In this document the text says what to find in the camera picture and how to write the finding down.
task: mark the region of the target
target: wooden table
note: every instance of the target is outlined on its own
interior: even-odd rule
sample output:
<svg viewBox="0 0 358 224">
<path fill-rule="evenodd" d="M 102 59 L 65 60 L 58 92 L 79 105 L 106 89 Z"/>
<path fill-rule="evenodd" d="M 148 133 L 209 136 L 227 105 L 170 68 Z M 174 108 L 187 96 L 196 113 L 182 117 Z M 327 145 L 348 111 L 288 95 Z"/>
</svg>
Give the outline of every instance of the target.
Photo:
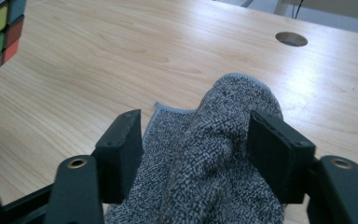
<svg viewBox="0 0 358 224">
<path fill-rule="evenodd" d="M 115 117 L 153 104 L 196 108 L 225 73 L 269 85 L 285 120 L 358 162 L 358 34 L 200 0 L 29 0 L 19 53 L 0 69 L 0 197 L 50 184 L 90 154 Z M 305 36 L 305 47 L 275 39 Z M 287 223 L 307 223 L 305 205 Z"/>
</svg>

